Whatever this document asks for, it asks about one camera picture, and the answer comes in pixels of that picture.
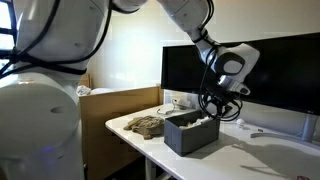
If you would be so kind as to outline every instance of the wall outlet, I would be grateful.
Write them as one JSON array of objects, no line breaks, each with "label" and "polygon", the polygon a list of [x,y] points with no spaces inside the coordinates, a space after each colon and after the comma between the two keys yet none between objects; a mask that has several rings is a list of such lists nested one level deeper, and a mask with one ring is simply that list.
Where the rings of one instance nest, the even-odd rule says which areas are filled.
[{"label": "wall outlet", "polygon": [[183,107],[187,107],[187,108],[192,108],[192,104],[191,104],[191,102],[188,101],[188,100],[178,99],[178,98],[172,98],[172,102],[173,102],[175,105],[178,105],[178,106],[183,106]]}]

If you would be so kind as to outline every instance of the wooden board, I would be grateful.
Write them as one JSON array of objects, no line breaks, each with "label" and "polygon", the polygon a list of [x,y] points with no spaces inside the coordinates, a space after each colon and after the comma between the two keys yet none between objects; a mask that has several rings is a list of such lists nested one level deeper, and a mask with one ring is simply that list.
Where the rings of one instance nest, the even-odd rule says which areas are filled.
[{"label": "wooden board", "polygon": [[107,120],[162,104],[159,86],[80,97],[88,180],[102,180],[141,157],[105,127]]}]

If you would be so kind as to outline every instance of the white wall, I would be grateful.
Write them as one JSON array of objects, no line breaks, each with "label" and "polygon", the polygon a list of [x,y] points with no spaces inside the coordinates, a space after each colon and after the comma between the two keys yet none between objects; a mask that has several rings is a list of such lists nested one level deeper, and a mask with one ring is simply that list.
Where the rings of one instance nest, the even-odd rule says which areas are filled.
[{"label": "white wall", "polygon": [[[320,32],[319,0],[214,2],[214,18],[207,29],[218,42]],[[132,15],[114,13],[104,47],[89,65],[94,86],[139,88],[160,83],[162,47],[184,44],[192,43],[155,0]],[[174,95],[195,101],[192,95]],[[292,134],[301,131],[304,119],[302,113],[253,104],[245,105],[242,116],[249,122]]]}]

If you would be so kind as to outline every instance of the small white object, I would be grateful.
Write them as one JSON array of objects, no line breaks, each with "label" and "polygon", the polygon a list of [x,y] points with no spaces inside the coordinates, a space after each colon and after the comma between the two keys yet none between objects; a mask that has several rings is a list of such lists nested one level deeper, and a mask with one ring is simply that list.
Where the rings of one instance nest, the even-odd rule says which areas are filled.
[{"label": "small white object", "polygon": [[240,118],[237,120],[237,124],[238,124],[238,128],[243,128],[245,121],[242,118]]}]

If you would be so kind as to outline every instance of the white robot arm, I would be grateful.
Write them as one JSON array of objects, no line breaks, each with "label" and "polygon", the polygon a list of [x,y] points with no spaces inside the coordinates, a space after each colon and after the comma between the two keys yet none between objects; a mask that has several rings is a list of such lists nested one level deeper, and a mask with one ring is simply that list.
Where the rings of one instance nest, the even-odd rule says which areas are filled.
[{"label": "white robot arm", "polygon": [[[0,57],[15,64],[13,71],[0,70],[0,169],[7,180],[83,180],[77,83],[103,42],[107,28],[96,43],[103,20],[108,27],[112,10],[130,14],[146,0],[14,2],[25,8],[12,55]],[[212,1],[158,2],[188,33],[202,61],[222,75],[212,82],[221,87],[214,95],[219,107],[230,101],[220,103],[224,91],[249,94],[242,82],[259,52],[245,44],[228,49],[209,37]]]}]

